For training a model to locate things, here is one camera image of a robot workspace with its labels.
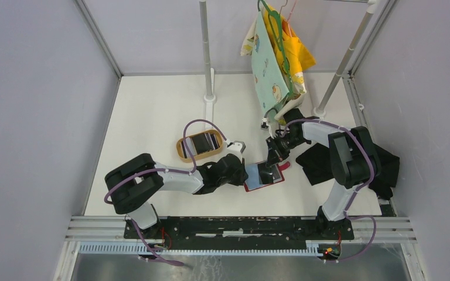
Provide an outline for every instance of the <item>yellow cloth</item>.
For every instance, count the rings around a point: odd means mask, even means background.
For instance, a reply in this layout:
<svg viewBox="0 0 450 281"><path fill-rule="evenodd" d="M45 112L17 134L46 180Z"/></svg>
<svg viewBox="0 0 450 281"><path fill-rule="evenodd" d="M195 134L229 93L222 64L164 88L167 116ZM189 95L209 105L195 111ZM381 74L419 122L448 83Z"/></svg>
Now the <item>yellow cloth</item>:
<svg viewBox="0 0 450 281"><path fill-rule="evenodd" d="M264 11L263 20L265 22L265 25L267 26L268 37L270 38L270 42L272 43L272 47L277 58L277 63L280 66L282 72L285 73L286 71L284 69L284 57L282 56L282 52L278 48L277 40L274 36L274 34L278 35L278 25L272 16L270 16L270 20L272 23L270 25L268 17L268 12ZM294 30L290 28L289 32L289 24L285 21L284 17L282 15L280 17L282 19L282 40L284 43L285 57L289 62L290 75L292 79L295 80L297 73L303 72L304 70L314 66L316 64L316 61L309 50L303 45Z"/></svg>

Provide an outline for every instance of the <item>metal floor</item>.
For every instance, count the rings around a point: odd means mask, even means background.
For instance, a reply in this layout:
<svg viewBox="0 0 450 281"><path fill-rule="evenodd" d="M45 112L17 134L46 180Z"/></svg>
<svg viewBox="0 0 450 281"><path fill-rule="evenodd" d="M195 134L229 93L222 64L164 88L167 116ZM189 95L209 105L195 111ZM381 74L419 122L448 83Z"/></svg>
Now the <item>metal floor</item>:
<svg viewBox="0 0 450 281"><path fill-rule="evenodd" d="M361 247L343 245L343 257L356 253ZM327 265L318 258L293 256L173 258L186 266L177 268L163 263L146 263L133 255L79 254L72 280L411 280L400 244L375 244L358 258Z"/></svg>

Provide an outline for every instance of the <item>white table surface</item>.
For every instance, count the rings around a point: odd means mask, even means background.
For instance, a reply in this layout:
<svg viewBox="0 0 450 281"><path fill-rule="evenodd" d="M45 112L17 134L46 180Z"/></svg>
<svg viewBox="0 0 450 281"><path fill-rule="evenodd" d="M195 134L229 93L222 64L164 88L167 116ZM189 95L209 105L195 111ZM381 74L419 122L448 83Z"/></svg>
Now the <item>white table surface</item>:
<svg viewBox="0 0 450 281"><path fill-rule="evenodd" d="M305 77L313 100L323 97L333 73L310 73ZM183 163L175 144L184 126L204 117L203 75L123 77L118 90L103 149L94 176L85 215L117 215L103 201L107 187L104 176L141 153L167 166L192 167ZM246 164L265 160L268 132L260 129L261 111L254 92L252 74L222 74L215 77L217 102L214 123L231 140L246 143ZM301 106L310 116L311 102ZM340 82L327 107L326 120L346 127L355 126L346 91ZM204 130L193 124L187 134ZM191 195L178 191L159 191L151 202L160 216L314 216L327 199L334 180L311 186L296 157L309 148L300 145L291 150L291 167L284 171L285 181L256 191L225 185L214 193ZM221 154L197 162L216 161ZM350 215L381 215L375 193L363 189L349 210Z"/></svg>

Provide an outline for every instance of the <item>red phone case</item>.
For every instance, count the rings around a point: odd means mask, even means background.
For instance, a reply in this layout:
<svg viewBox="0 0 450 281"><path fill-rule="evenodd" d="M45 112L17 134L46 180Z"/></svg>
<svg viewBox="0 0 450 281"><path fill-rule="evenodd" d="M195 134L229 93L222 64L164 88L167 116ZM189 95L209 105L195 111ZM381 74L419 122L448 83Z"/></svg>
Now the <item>red phone case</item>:
<svg viewBox="0 0 450 281"><path fill-rule="evenodd" d="M283 182L285 180L285 178L284 178L284 174L282 174L282 171L284 171L287 168L291 167L291 162L287 161L283 165L281 165L281 166L277 165L277 166L278 166L278 172L280 173L280 177L282 178L282 180L280 180L280 181L278 181L276 183L271 183L271 184L264 185L262 187L259 187L257 189L253 189L253 190L249 190L249 188L247 187L247 184L244 183L244 189L246 190L246 192L251 192L251 191L254 191L254 190L262 189L263 187L272 186L273 184L277 184L277 183Z"/></svg>

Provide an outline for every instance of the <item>green hanger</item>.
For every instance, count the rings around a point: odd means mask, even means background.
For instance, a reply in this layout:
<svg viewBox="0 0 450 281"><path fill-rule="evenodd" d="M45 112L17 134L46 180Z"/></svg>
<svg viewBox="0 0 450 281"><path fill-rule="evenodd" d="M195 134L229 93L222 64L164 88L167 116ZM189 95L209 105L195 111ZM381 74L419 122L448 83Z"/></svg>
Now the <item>green hanger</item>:
<svg viewBox="0 0 450 281"><path fill-rule="evenodd" d="M291 77L291 72L290 72L290 66L289 66L289 61L287 60L287 56L285 56L285 49L284 49L284 41L282 40L282 19L280 17L280 14L277 11L272 11L268 5L265 3L264 0L258 0L258 11L260 12L260 2L263 4L263 7L265 7L265 9L268 12L268 21L270 22L270 27L272 29L272 32L274 33L274 37L275 40L277 41L277 46L280 50L280 52L282 52L282 57L284 58L284 70L286 72L289 84L289 93L286 95L286 99L284 101L284 104L287 102L287 100L291 97L294 96L294 91L292 90L292 77ZM277 36L275 34L275 29L273 28L273 24L271 22L270 16L273 17L275 19L275 21L277 22L277 26L278 26L278 31L279 31L279 35Z"/></svg>

